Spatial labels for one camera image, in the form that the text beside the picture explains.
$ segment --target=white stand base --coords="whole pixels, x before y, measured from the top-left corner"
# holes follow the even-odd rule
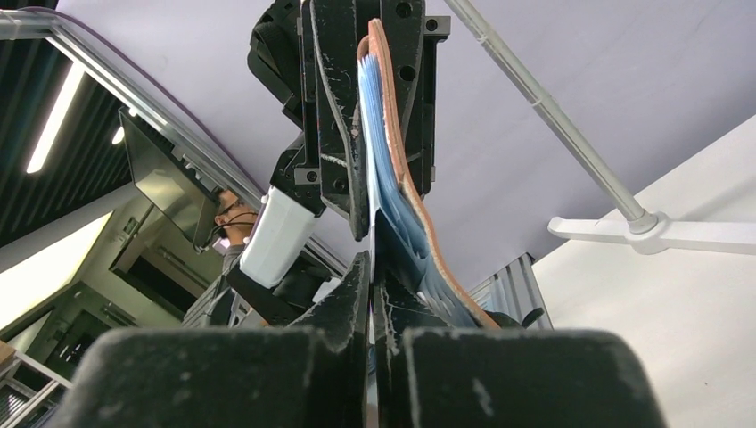
[[[656,226],[634,234],[624,220],[573,220],[554,217],[548,231],[565,239],[595,243],[624,243],[640,254],[680,250],[756,255],[756,223],[676,221],[654,213]]]

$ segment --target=black monitor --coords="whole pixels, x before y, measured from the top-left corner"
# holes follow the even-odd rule
[[[136,188],[197,246],[214,226],[218,198],[170,152],[161,149],[125,110],[119,111]]]

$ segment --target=fluorescent light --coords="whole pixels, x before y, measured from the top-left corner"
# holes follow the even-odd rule
[[[113,144],[118,144],[123,141],[123,127],[119,127],[116,131],[116,135],[113,136]]]
[[[34,149],[34,154],[31,155],[31,160],[26,168],[28,174],[33,174],[45,165],[47,154],[50,153],[50,149],[53,147],[55,138],[58,136],[58,131],[61,130],[63,120],[66,119],[66,113],[69,110],[73,97],[76,95],[79,84],[84,77],[84,67],[73,62],[69,68],[69,73],[63,81],[63,87],[58,94],[58,99],[55,100],[53,110],[50,111],[50,117],[47,118],[45,128],[42,130],[42,135],[37,141],[37,147]]]
[[[0,273],[0,329],[68,284],[112,212]]]

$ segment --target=linear light fixture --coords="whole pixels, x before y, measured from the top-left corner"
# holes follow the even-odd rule
[[[66,119],[66,113],[68,113],[71,102],[73,102],[73,97],[76,95],[83,77],[84,66],[73,62],[69,68],[68,75],[66,75],[66,79],[63,81],[61,92],[55,100],[53,110],[50,111],[50,116],[47,118],[45,128],[42,129],[42,135],[39,137],[39,141],[37,141],[34,154],[31,155],[31,160],[26,168],[27,174],[35,173],[45,165],[47,155],[50,153],[50,149],[53,148],[55,138],[58,136],[58,131],[61,130],[63,120]]]
[[[123,135],[124,135],[124,132],[123,132],[123,127],[119,127],[119,128],[118,128],[118,129],[116,130],[116,134],[115,134],[115,135],[113,136],[113,141],[112,141],[112,142],[113,142],[113,144],[118,144],[118,143],[120,143],[121,141],[123,141]]]

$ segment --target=man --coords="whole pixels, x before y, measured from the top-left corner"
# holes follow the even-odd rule
[[[252,233],[252,227],[258,219],[258,213],[247,206],[238,196],[226,189],[216,191],[220,200],[215,224],[222,226],[219,234],[228,238],[230,243],[226,255],[223,257],[223,272],[226,272],[237,257],[244,252],[245,238]]]

